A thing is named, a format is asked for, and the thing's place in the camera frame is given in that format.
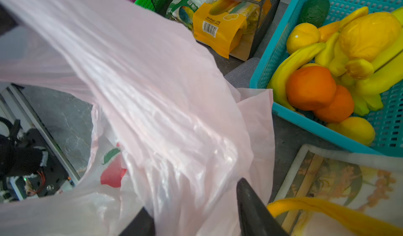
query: orange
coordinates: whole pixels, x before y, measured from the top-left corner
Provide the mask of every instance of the orange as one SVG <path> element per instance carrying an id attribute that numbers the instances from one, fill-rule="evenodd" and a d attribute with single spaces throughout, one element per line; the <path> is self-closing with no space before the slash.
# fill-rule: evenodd
<path id="1" fill-rule="evenodd" d="M 330 105 L 336 93 L 336 83 L 329 69 L 306 66 L 293 72 L 285 90 L 288 102 L 301 110 L 317 110 Z"/>
<path id="2" fill-rule="evenodd" d="M 340 123 L 347 119 L 354 111 L 354 101 L 347 88 L 337 85 L 333 102 L 314 111 L 316 117 L 327 123 Z"/>

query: yellow strap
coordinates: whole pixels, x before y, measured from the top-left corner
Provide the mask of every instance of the yellow strap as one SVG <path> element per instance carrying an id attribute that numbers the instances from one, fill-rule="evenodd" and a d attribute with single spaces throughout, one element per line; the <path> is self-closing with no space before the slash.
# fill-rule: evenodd
<path id="1" fill-rule="evenodd" d="M 322 212 L 336 219 L 355 234 L 361 235 L 403 235 L 403 229 L 351 210 L 347 207 L 318 198 L 285 198 L 270 203 L 267 209 L 273 217 L 290 210 Z"/>

